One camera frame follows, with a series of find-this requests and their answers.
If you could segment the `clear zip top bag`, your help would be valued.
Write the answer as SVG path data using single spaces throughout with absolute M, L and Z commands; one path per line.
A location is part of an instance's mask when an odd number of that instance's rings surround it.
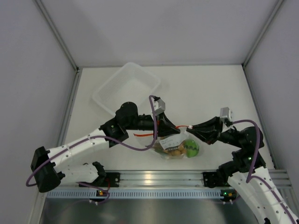
M 199 140 L 197 138 L 195 138 L 193 135 L 191 135 L 190 133 L 188 133 L 186 130 L 187 129 L 192 129 L 192 126 L 185 126 L 185 125 L 181 125 L 181 126 L 177 126 L 176 128 L 180 129 L 181 133 L 180 134 L 176 134 L 176 135 L 173 135 L 173 136 L 169 136 L 165 139 L 160 139 L 159 137 L 157 138 L 157 140 L 155 141 L 154 145 L 156 143 L 160 143 L 161 146 L 166 149 L 168 147 L 174 147 L 174 146 L 178 146 L 179 144 L 181 144 L 182 142 L 184 143 L 185 140 L 187 139 L 192 139 L 192 140 L 195 140 L 198 145 L 199 145 L 199 153 L 197 156 L 195 157 L 198 157 L 200 156 L 200 153 L 201 153 L 201 149 L 200 149 L 200 143 L 199 143 Z M 154 150 L 153 150 L 153 146 L 150 148 L 150 151 L 156 153 Z

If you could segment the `fake longan fruit bunch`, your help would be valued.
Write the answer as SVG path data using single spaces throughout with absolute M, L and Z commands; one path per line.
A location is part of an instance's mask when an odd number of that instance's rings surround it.
M 183 142 L 178 146 L 168 147 L 166 149 L 164 149 L 160 143 L 156 143 L 153 146 L 153 150 L 160 154 L 160 156 L 164 159 L 182 159 L 186 156 L 187 152 Z

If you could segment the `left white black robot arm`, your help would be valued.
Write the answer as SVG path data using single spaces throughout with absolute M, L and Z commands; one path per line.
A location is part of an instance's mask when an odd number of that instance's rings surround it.
M 151 115 L 138 113 L 137 105 L 126 102 L 116 111 L 115 117 L 95 129 L 90 134 L 69 144 L 35 150 L 30 165 L 32 174 L 26 186 L 37 186 L 39 192 L 49 192 L 61 184 L 75 183 L 84 186 L 101 186 L 106 180 L 103 166 L 95 161 L 91 164 L 79 162 L 86 156 L 101 150 L 122 145 L 135 151 L 146 151 L 153 147 L 159 137 L 179 134 L 180 130 L 168 120 L 164 113 L 164 103 L 159 98 L 151 98 Z M 129 138 L 129 130 L 152 131 L 152 142 L 144 148 L 136 148 L 124 143 Z

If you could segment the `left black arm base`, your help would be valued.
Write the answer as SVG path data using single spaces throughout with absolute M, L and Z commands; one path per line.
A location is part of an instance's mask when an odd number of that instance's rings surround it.
M 120 185 L 121 174 L 119 172 L 106 172 L 106 178 L 102 187 L 118 188 Z

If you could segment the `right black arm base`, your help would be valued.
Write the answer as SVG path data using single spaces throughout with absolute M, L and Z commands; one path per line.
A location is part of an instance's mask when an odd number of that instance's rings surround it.
M 217 172 L 203 172 L 204 186 L 208 188 L 224 187 L 225 184 Z

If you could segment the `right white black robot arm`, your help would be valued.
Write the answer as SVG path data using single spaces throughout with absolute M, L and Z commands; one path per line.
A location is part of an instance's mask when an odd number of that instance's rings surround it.
M 229 185 L 250 208 L 260 224 L 297 224 L 299 218 L 288 206 L 270 176 L 259 149 L 264 146 L 263 134 L 250 119 L 231 121 L 213 119 L 187 127 L 201 141 L 211 145 L 217 141 L 239 147 L 232 161 L 216 170 L 217 179 Z

